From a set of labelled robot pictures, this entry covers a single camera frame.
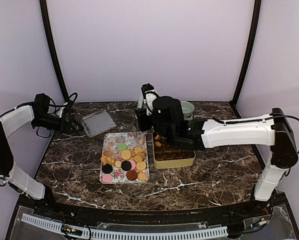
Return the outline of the floral cookie tray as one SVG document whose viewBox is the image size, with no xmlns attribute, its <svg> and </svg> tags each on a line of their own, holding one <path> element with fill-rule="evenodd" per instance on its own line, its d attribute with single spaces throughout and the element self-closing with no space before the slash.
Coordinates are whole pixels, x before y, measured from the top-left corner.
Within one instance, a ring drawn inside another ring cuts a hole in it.
<svg viewBox="0 0 299 240">
<path fill-rule="evenodd" d="M 138 184 L 150 179 L 145 134 L 108 133 L 104 137 L 99 180 L 102 184 Z"/>
</svg>

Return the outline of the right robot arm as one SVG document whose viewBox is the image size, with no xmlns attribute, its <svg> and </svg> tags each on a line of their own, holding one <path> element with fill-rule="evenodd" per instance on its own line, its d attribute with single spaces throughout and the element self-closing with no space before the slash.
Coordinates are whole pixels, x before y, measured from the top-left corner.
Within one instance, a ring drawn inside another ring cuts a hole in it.
<svg viewBox="0 0 299 240">
<path fill-rule="evenodd" d="M 244 212 L 255 217 L 264 209 L 287 169 L 298 161 L 294 133 L 280 108 L 270 114 L 234 120 L 186 120 L 181 102 L 153 91 L 141 94 L 135 110 L 142 132 L 153 129 L 172 147 L 205 150 L 220 146 L 264 145 L 271 154 Z"/>
</svg>

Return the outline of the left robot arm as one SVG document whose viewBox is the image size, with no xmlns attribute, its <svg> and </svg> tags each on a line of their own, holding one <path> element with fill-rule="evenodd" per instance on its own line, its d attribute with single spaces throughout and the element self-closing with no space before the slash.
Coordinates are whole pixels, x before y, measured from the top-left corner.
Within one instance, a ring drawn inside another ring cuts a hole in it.
<svg viewBox="0 0 299 240">
<path fill-rule="evenodd" d="M 49 218 L 60 214 L 60 206 L 54 203 L 50 187 L 35 180 L 23 169 L 25 162 L 20 159 L 35 157 L 32 137 L 22 134 L 25 129 L 45 129 L 52 133 L 70 134 L 83 130 L 82 125 L 70 111 L 78 97 L 73 93 L 63 104 L 55 104 L 45 93 L 39 93 L 30 102 L 24 102 L 0 115 L 0 187 L 9 185 L 19 194 L 41 202 L 40 209 Z"/>
</svg>

